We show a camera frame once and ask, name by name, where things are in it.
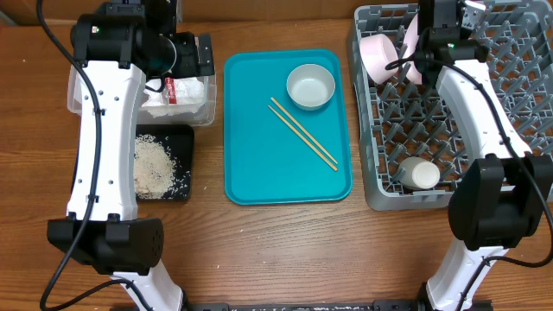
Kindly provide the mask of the red snack wrapper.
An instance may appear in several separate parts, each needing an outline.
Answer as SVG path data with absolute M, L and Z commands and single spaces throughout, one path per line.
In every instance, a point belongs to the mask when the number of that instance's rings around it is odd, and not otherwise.
M 177 98 L 176 98 L 176 91 L 175 91 L 175 83 L 172 78 L 165 79 L 165 91 L 167 93 L 168 103 L 170 105 L 176 105 Z

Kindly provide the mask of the white napkin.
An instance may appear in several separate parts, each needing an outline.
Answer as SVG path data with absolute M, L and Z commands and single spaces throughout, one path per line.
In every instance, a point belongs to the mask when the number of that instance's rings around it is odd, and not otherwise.
M 165 91 L 165 79 L 153 79 L 146 83 L 142 110 L 153 117 L 166 117 L 195 113 L 205 104 L 204 83 L 198 78 L 185 78 L 173 79 L 177 104 L 170 105 Z

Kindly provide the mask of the wooden chopstick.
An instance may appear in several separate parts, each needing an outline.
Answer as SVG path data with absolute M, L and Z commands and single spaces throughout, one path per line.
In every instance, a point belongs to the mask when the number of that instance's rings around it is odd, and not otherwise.
M 279 112 L 271 105 L 268 108 L 289 128 L 291 129 L 308 147 L 310 147 L 334 172 L 338 171 L 337 167 L 328 160 L 299 130 L 287 121 Z
M 271 102 L 280 109 L 280 111 L 286 116 L 284 117 L 294 127 L 296 127 L 301 134 L 303 134 L 324 156 L 330 160 L 336 167 L 339 164 L 337 160 L 319 143 L 315 137 L 290 113 L 288 112 L 275 98 L 270 98 Z

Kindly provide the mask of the pile of rice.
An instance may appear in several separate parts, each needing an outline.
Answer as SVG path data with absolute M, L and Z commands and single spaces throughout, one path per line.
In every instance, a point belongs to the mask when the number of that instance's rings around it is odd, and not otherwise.
M 190 190 L 189 172 L 168 145 L 167 137 L 137 136 L 133 177 L 140 200 L 184 200 Z

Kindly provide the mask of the grey-green bowl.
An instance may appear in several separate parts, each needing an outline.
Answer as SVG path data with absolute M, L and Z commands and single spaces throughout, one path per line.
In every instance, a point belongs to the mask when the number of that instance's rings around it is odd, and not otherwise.
M 315 111 L 322 108 L 334 95 L 334 76 L 323 66 L 304 64 L 293 69 L 286 81 L 286 90 L 299 108 Z

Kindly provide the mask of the pink bowl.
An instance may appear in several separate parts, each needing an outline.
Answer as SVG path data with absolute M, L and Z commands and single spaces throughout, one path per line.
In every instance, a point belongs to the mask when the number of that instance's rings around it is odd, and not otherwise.
M 389 37 L 383 34 L 364 37 L 359 42 L 362 64 L 371 80 L 382 84 L 391 78 L 397 69 L 385 67 L 398 60 L 397 51 Z

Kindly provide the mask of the white round plate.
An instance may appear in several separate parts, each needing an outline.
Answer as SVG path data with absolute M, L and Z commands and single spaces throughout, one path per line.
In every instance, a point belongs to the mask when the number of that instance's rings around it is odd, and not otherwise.
M 411 20 L 411 23 L 407 28 L 407 31 L 404 37 L 404 45 L 406 46 L 406 49 L 404 52 L 405 59 L 413 55 L 416 51 L 416 45 L 419 38 L 419 34 L 417 33 L 417 31 L 418 31 L 418 15 L 415 15 Z M 413 61 L 410 62 L 410 68 L 406 73 L 406 78 L 410 82 L 416 85 L 421 85 L 423 83 L 422 82 L 423 77 L 416 69 L 416 66 Z

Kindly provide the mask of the white paper cup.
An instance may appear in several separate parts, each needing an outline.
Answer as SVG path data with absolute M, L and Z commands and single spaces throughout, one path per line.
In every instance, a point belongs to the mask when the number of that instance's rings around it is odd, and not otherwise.
M 437 185 L 441 176 L 433 162 L 415 156 L 403 160 L 399 169 L 402 173 L 399 181 L 412 189 L 431 189 Z

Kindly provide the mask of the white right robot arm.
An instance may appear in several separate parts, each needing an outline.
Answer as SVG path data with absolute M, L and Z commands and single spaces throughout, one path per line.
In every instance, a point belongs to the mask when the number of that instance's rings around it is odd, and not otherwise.
M 469 310 L 498 261 L 539 268 L 552 260 L 524 262 L 506 255 L 535 233 L 541 218 L 552 218 L 546 203 L 552 160 L 531 153 L 496 96 L 486 63 L 489 49 L 471 36 L 485 10 L 469 1 L 419 3 L 419 37 L 410 58 L 423 83 L 447 104 L 470 162 L 448 203 L 454 239 L 420 291 L 428 310 Z

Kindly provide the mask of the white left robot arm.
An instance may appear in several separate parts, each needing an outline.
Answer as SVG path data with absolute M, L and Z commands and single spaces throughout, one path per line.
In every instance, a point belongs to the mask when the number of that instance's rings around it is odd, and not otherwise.
M 133 181 L 137 115 L 149 79 L 211 76 L 211 38 L 178 32 L 173 1 L 109 1 L 79 17 L 63 54 L 81 105 L 79 149 L 64 217 L 48 242 L 66 260 L 121 285 L 141 310 L 188 310 L 162 263 L 160 219 L 137 212 Z

